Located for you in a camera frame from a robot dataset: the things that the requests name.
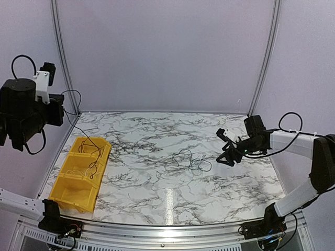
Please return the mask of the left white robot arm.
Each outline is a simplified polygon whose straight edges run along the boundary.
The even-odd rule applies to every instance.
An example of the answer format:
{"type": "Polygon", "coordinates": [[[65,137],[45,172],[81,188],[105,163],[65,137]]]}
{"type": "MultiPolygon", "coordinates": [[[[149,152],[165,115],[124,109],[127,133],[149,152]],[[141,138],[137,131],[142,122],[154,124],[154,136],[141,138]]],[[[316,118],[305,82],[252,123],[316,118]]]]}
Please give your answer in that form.
{"type": "MultiPolygon", "coordinates": [[[[8,79],[1,87],[1,145],[7,139],[16,150],[29,150],[37,133],[46,141],[45,125],[63,125],[63,94],[49,94],[49,78],[8,79]]],[[[1,209],[41,221],[45,202],[1,189],[1,209]]]]}

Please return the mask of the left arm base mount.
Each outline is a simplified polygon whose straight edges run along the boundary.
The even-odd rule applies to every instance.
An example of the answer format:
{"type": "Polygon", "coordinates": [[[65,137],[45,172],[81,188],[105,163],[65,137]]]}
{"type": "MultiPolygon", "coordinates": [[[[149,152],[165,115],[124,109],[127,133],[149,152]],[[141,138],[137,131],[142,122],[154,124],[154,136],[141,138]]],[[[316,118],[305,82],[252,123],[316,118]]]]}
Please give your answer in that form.
{"type": "Polygon", "coordinates": [[[70,239],[72,241],[70,250],[73,250],[77,245],[77,240],[81,237],[83,222],[63,218],[60,220],[43,219],[38,223],[38,228],[56,234],[55,243],[62,239],[70,239]]]}

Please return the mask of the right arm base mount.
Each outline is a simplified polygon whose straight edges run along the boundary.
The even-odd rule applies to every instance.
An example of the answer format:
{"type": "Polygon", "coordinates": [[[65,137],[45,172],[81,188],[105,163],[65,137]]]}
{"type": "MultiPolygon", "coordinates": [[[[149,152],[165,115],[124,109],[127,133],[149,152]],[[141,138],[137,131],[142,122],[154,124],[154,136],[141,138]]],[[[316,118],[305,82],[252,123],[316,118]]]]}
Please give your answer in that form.
{"type": "Polygon", "coordinates": [[[277,250],[286,235],[286,222],[267,225],[263,220],[245,222],[238,228],[238,233],[245,240],[256,239],[260,250],[277,250]]]}

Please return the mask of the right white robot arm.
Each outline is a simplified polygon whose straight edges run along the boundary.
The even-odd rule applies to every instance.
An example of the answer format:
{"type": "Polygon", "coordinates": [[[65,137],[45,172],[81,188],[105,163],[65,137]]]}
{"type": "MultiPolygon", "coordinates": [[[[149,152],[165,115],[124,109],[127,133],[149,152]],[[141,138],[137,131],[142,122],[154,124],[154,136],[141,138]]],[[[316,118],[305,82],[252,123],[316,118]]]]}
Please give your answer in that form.
{"type": "Polygon", "coordinates": [[[261,220],[242,225],[242,234],[251,238],[284,230],[288,215],[334,190],[334,134],[304,132],[302,120],[298,129],[284,129],[280,125],[268,129],[259,115],[247,117],[244,126],[246,139],[230,129],[217,130],[217,137],[225,143],[217,163],[234,166],[243,158],[270,158],[282,184],[298,182],[285,188],[285,196],[265,208],[261,220]]]}

